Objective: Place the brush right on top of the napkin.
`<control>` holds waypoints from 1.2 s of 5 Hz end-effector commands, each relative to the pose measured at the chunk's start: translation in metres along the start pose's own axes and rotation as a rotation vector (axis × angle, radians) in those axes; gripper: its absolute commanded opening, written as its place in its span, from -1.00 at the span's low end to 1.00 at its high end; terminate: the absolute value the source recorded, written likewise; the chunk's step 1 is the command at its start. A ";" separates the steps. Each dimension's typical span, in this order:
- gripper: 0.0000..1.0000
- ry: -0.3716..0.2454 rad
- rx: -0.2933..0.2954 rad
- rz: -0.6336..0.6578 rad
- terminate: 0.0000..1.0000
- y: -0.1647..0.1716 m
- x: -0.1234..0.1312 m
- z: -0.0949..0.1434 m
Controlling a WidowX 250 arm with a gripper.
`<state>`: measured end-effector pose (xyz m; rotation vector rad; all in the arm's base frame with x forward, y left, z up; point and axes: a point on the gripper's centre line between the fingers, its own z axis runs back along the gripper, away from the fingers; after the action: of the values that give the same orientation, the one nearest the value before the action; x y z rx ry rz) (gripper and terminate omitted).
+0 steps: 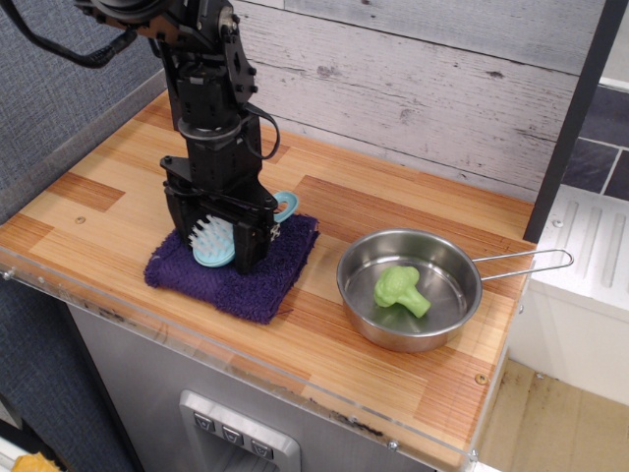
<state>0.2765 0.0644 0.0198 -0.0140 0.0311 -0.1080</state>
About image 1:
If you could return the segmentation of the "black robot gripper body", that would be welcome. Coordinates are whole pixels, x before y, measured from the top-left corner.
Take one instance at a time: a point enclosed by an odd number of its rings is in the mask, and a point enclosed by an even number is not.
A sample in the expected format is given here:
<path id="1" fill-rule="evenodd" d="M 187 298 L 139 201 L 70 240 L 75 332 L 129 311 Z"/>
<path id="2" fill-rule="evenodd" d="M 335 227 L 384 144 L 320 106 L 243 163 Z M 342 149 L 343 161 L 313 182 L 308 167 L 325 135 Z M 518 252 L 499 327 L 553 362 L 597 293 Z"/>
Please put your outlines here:
<path id="1" fill-rule="evenodd" d="M 206 215 L 239 221 L 264 220 L 272 228 L 277 201 L 262 186 L 258 122 L 238 122 L 218 129 L 181 122 L 188 155 L 167 155 L 160 161 L 166 172 L 165 189 L 196 196 Z"/>

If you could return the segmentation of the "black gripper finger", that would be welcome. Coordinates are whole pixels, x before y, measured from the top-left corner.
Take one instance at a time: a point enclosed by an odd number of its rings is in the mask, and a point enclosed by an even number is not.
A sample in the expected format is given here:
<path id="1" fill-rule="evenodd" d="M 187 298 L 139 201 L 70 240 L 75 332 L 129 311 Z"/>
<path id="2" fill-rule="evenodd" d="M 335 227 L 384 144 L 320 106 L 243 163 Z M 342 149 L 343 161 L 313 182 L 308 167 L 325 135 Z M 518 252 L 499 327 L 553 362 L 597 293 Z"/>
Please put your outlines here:
<path id="1" fill-rule="evenodd" d="M 183 243 L 189 245 L 193 228 L 206 216 L 206 211 L 196 196 L 182 195 L 174 189 L 165 189 L 164 193 L 176 232 Z"/>
<path id="2" fill-rule="evenodd" d="M 264 220 L 239 221 L 234 229 L 235 269 L 240 274 L 249 273 L 263 260 L 270 246 L 269 224 Z"/>

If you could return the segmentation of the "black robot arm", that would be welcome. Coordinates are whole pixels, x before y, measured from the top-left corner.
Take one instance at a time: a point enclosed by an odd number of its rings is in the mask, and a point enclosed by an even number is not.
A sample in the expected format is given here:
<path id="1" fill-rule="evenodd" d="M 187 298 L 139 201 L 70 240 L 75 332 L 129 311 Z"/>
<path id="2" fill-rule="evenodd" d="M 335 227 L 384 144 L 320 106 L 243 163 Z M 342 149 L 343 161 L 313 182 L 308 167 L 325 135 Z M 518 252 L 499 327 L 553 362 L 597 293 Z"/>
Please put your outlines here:
<path id="1" fill-rule="evenodd" d="M 266 257 L 277 200 L 262 186 L 266 159 L 253 106 L 257 74 L 228 1 L 79 1 L 97 22 L 154 43 L 166 74 L 173 125 L 187 156 L 165 156 L 164 193 L 180 238 L 212 254 L 220 235 L 244 274 Z"/>

